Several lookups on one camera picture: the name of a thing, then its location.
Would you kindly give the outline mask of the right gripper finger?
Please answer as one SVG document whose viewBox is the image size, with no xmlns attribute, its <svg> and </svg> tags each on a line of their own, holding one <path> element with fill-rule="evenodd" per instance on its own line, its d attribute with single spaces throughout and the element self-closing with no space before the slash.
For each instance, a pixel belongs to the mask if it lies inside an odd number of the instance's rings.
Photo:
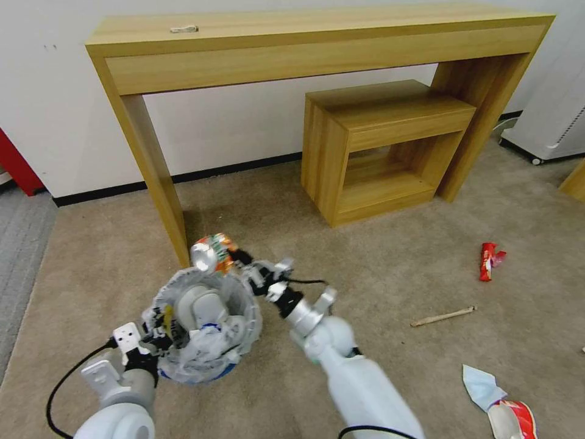
<svg viewBox="0 0 585 439">
<path fill-rule="evenodd" d="M 227 265 L 227 272 L 232 273 L 239 277 L 244 285 L 247 285 L 254 296 L 267 296 L 269 293 L 269 287 L 271 284 L 271 276 L 263 277 L 255 269 L 244 269 L 238 268 L 235 263 Z"/>
<path fill-rule="evenodd" d="M 272 277 L 289 277 L 293 272 L 293 261 L 290 258 L 285 258 L 278 263 L 272 263 L 267 260 L 255 259 L 241 248 L 231 250 L 230 257 L 241 270 L 255 269 L 263 277 L 268 275 Z"/>
</svg>

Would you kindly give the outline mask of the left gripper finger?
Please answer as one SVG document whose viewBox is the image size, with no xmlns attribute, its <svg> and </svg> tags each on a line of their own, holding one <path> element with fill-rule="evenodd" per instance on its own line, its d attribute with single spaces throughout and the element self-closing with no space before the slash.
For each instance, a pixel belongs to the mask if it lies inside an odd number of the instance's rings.
<svg viewBox="0 0 585 439">
<path fill-rule="evenodd" d="M 163 330 L 155 330 L 155 347 L 165 355 L 173 349 L 183 349 L 188 344 L 188 332 L 178 331 L 167 334 Z"/>
<path fill-rule="evenodd" d="M 160 309 L 146 309 L 142 312 L 142 330 L 143 341 L 172 341 L 165 323 L 165 313 Z"/>
</svg>

